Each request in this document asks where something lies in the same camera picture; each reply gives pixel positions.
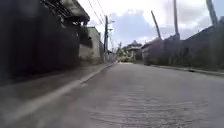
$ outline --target asphalt road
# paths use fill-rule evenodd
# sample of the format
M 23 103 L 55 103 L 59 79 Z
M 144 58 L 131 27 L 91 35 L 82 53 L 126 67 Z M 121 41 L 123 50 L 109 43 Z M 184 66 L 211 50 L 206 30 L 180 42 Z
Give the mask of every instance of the asphalt road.
M 117 64 L 11 127 L 223 128 L 224 79 Z

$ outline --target cloud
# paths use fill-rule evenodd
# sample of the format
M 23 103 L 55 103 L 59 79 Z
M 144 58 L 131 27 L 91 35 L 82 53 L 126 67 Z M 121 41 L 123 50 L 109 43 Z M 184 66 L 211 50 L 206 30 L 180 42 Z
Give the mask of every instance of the cloud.
M 88 0 L 78 0 L 95 24 L 100 24 Z M 103 15 L 96 0 L 90 0 L 98 15 Z M 162 37 L 174 34 L 173 0 L 99 0 L 104 12 L 115 21 L 113 36 L 116 40 L 151 39 L 156 29 L 151 16 L 153 10 Z M 210 19 L 205 0 L 177 0 L 178 21 L 181 38 L 185 39 L 198 30 L 208 27 Z M 103 25 L 97 27 L 103 33 Z

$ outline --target utility pole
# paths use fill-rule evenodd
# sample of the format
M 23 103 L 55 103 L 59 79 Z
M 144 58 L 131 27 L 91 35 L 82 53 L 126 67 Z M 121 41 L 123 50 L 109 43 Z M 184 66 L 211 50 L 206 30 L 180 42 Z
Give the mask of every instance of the utility pole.
M 153 18 L 153 20 L 154 20 L 154 23 L 155 23 L 155 25 L 156 25 L 156 31 L 157 31 L 158 37 L 159 37 L 159 39 L 161 39 L 161 35 L 160 35 L 160 31 L 159 31 L 159 26 L 158 26 L 158 24 L 157 24 L 157 22 L 156 22 L 156 17 L 155 17 L 155 15 L 154 15 L 153 11 L 151 11 L 151 13 L 152 13 L 152 18 Z
M 107 61 L 108 56 L 108 17 L 105 16 L 105 32 L 104 32 L 104 57 L 105 61 Z
M 174 26 L 175 26 L 175 34 L 178 38 L 178 40 L 180 40 L 180 33 L 178 30 L 178 18 L 177 18 L 177 1 L 173 0 L 173 7 L 174 7 Z
M 207 3 L 207 6 L 208 6 L 208 11 L 209 11 L 209 14 L 210 14 L 210 18 L 212 20 L 212 24 L 213 25 L 218 24 L 218 18 L 216 16 L 216 12 L 215 12 L 212 0 L 206 0 L 206 3 Z

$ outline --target curb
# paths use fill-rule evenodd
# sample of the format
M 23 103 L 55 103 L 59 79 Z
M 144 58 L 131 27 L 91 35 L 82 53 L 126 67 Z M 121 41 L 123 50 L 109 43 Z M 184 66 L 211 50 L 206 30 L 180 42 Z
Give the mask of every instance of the curb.
M 156 66 L 156 65 L 151 65 L 151 66 L 152 67 L 158 67 L 158 68 L 164 68 L 164 69 L 172 69 L 172 70 L 178 70 L 178 71 L 195 72 L 195 73 L 200 73 L 200 74 L 205 74 L 205 75 L 224 77 L 224 73 L 219 73 L 219 72 L 204 71 L 204 70 L 198 70 L 198 69 L 192 69 L 192 68 L 177 68 L 177 67 Z
M 33 101 L 30 101 L 28 103 L 25 103 L 23 106 L 15 109 L 14 111 L 12 111 L 11 113 L 3 116 L 3 119 L 5 121 L 6 124 L 11 124 L 15 121 L 18 121 L 19 119 L 32 114 L 33 112 L 37 111 L 38 109 L 40 109 L 41 107 L 47 105 L 48 103 L 58 99 L 60 96 L 70 92 L 72 89 L 78 88 L 80 87 L 80 85 L 86 81 L 88 81 L 89 79 L 91 79 L 92 77 L 96 76 L 97 74 L 101 73 L 103 70 L 112 67 L 113 65 L 115 65 L 116 63 L 112 63 L 110 65 L 107 65 L 105 67 L 99 68 L 97 71 L 92 72 L 86 76 L 84 76 L 83 78 L 81 78 L 80 80 L 76 80 L 73 81 L 47 95 L 44 95 L 38 99 L 35 99 Z

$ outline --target house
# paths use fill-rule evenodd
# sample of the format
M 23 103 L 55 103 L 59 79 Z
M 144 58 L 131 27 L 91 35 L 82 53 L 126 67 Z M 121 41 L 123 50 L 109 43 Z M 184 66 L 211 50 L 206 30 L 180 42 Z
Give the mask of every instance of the house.
M 90 18 L 76 0 L 69 3 L 1 2 L 1 8 L 7 7 L 0 14 L 2 79 L 65 70 L 78 64 L 81 25 Z

